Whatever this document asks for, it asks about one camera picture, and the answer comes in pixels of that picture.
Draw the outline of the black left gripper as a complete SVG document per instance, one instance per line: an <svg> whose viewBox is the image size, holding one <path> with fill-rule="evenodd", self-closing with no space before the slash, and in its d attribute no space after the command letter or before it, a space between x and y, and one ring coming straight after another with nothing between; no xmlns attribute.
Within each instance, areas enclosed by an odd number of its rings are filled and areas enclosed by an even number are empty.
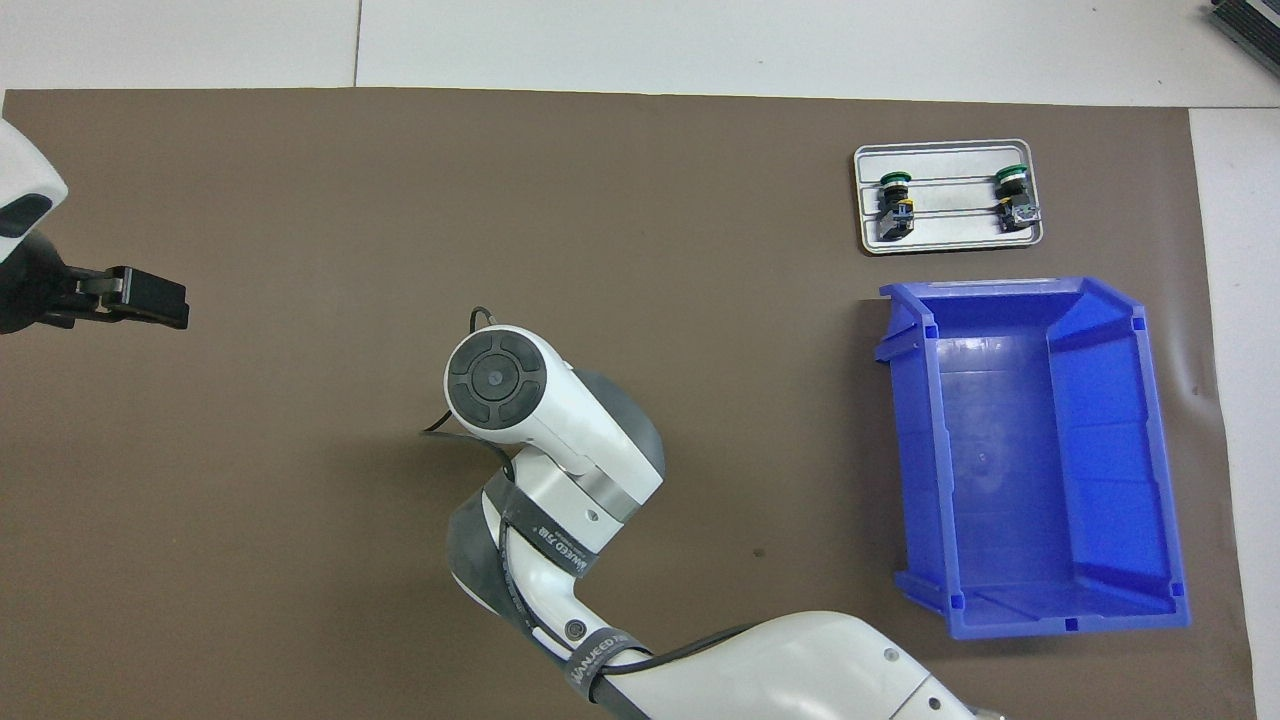
<svg viewBox="0 0 1280 720"><path fill-rule="evenodd" d="M133 266L67 265L52 241L31 232L3 260L1 333L33 324L69 331L77 320L189 327L186 287Z"/></svg>

